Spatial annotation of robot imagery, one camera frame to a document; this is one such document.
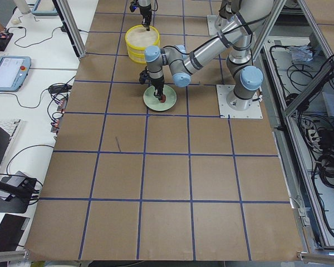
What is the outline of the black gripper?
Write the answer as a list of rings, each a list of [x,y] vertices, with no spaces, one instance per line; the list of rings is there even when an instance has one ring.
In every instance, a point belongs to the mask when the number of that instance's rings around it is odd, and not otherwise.
[[[163,95],[164,75],[161,72],[151,72],[148,69],[144,69],[139,74],[139,83],[143,85],[147,80],[155,87],[154,96],[159,100],[161,95]]]
[[[151,18],[149,16],[152,15],[151,0],[133,0],[130,2],[129,8],[131,12],[139,9],[140,14],[143,17],[147,17],[147,19],[143,18],[142,25],[146,27],[147,31],[150,31]]]

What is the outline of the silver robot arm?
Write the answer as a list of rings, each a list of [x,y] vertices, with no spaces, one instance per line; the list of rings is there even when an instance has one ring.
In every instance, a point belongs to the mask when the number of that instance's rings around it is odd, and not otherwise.
[[[158,2],[155,1],[154,8],[151,5],[151,0],[133,0],[130,2],[130,12],[135,12],[136,9],[140,11],[143,19],[141,25],[150,31],[150,24],[152,20],[152,13],[157,11],[159,8]]]
[[[149,80],[151,86],[144,94],[144,104],[155,111],[166,111],[176,103],[176,93],[165,85],[163,66],[168,66],[174,84],[186,87],[191,76],[205,67],[227,48],[227,66],[235,86],[227,95],[227,104],[234,110],[244,111],[260,88],[263,73],[251,63],[253,32],[271,14],[273,1],[222,1],[215,22],[216,34],[196,49],[185,52],[182,45],[149,46],[144,51],[145,69],[140,73],[140,83]]]

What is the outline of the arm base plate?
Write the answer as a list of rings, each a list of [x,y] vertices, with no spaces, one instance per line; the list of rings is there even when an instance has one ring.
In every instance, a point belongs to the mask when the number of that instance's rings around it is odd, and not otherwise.
[[[222,18],[218,15],[207,15],[207,26],[209,36],[216,35],[222,28]]]
[[[216,85],[219,116],[221,118],[262,119],[257,91],[253,98],[240,100],[234,95],[234,85]]]

